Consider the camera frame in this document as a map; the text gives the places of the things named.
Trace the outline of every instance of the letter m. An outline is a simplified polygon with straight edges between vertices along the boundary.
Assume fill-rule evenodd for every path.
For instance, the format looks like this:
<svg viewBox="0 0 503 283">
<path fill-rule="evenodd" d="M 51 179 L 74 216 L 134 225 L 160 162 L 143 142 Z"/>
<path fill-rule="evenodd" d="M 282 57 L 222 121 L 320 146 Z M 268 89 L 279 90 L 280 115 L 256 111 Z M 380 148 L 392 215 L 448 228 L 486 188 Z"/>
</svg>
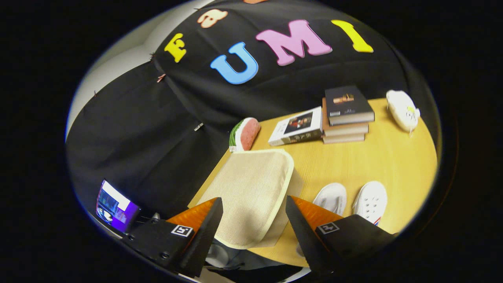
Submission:
<svg viewBox="0 0 503 283">
<path fill-rule="evenodd" d="M 328 54 L 332 48 L 326 45 L 318 35 L 311 30 L 306 20 L 295 20 L 288 24 L 291 36 L 286 36 L 277 31 L 266 30 L 256 36 L 257 40 L 266 42 L 278 56 L 278 65 L 285 66 L 295 61 L 293 55 L 289 55 L 285 49 L 290 50 L 297 56 L 304 58 L 304 42 L 307 52 L 313 56 Z"/>
</svg>

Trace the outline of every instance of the black fabric backdrop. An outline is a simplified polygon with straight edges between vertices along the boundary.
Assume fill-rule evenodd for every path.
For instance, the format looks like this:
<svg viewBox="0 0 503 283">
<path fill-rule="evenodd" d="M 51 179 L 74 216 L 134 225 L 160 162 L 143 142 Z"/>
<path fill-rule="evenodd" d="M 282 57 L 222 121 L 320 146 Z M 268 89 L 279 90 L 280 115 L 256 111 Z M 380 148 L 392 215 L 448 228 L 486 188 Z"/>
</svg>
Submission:
<svg viewBox="0 0 503 283">
<path fill-rule="evenodd" d="M 197 19 L 211 9 L 229 14 L 203 29 Z M 320 56 L 306 53 L 279 66 L 271 48 L 255 36 L 266 29 L 290 35 L 288 23 L 296 19 L 306 19 L 333 50 Z M 349 37 L 330 22 L 334 19 L 354 25 L 374 52 L 356 52 Z M 188 50 L 179 63 L 164 51 L 176 33 L 184 34 Z M 210 63 L 240 41 L 259 71 L 250 81 L 233 85 Z M 241 119 L 261 121 L 317 107 L 327 88 L 354 84 L 367 99 L 384 98 L 391 89 L 408 92 L 439 145 L 440 120 L 422 76 L 377 32 L 320 3 L 214 1 L 166 35 L 152 61 L 101 89 L 68 133 L 70 175 L 79 200 L 92 214 L 104 178 L 163 218 L 183 211 L 225 153 L 228 133 Z M 244 68 L 235 55 L 227 61 L 237 72 L 238 66 Z M 157 83 L 162 74 L 166 77 Z M 204 126 L 193 131 L 201 122 Z"/>
</svg>

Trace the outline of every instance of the pin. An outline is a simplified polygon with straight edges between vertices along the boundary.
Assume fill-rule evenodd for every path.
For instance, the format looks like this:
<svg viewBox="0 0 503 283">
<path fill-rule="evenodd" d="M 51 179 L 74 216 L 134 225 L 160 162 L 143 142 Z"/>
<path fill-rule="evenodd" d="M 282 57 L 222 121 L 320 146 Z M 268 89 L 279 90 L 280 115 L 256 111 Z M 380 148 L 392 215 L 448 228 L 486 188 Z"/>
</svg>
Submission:
<svg viewBox="0 0 503 283">
<path fill-rule="evenodd" d="M 162 81 L 162 79 L 164 79 L 164 77 L 166 77 L 166 74 L 163 74 L 162 76 L 157 77 L 159 79 L 159 80 L 157 80 L 157 82 Z"/>
<path fill-rule="evenodd" d="M 200 128 L 200 127 L 202 127 L 202 126 L 203 126 L 203 123 L 199 124 L 199 125 L 198 125 L 195 129 L 194 129 L 194 131 L 199 130 L 199 128 Z"/>
</svg>

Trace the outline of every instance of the white shoe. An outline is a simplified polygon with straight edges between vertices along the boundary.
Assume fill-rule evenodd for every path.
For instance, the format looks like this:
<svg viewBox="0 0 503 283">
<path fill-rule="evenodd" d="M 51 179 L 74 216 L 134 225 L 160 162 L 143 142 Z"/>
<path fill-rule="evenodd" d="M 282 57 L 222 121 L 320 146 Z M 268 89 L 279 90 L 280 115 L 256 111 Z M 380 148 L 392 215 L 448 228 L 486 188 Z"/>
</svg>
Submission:
<svg viewBox="0 0 503 283">
<path fill-rule="evenodd" d="M 388 196 L 384 185 L 378 181 L 371 181 L 366 183 L 358 193 L 353 205 L 354 214 L 378 225 L 387 203 Z"/>
<path fill-rule="evenodd" d="M 331 183 L 319 191 L 313 204 L 342 216 L 346 208 L 346 199 L 346 188 L 339 183 Z"/>
</svg>

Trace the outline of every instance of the letter u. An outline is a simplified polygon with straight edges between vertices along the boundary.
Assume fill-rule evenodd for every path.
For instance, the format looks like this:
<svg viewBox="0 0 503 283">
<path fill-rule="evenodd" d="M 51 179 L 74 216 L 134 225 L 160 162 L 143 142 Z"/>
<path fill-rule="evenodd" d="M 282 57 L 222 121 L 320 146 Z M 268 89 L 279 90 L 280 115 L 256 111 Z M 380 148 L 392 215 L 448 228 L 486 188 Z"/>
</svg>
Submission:
<svg viewBox="0 0 503 283">
<path fill-rule="evenodd" d="M 234 71 L 229 63 L 227 63 L 227 57 L 225 55 L 218 56 L 210 64 L 212 69 L 217 70 L 225 80 L 234 85 L 246 83 L 253 79 L 259 71 L 257 61 L 248 53 L 244 46 L 244 42 L 239 42 L 229 48 L 229 53 L 236 54 L 246 64 L 246 69 L 244 71 L 240 73 Z"/>
</svg>

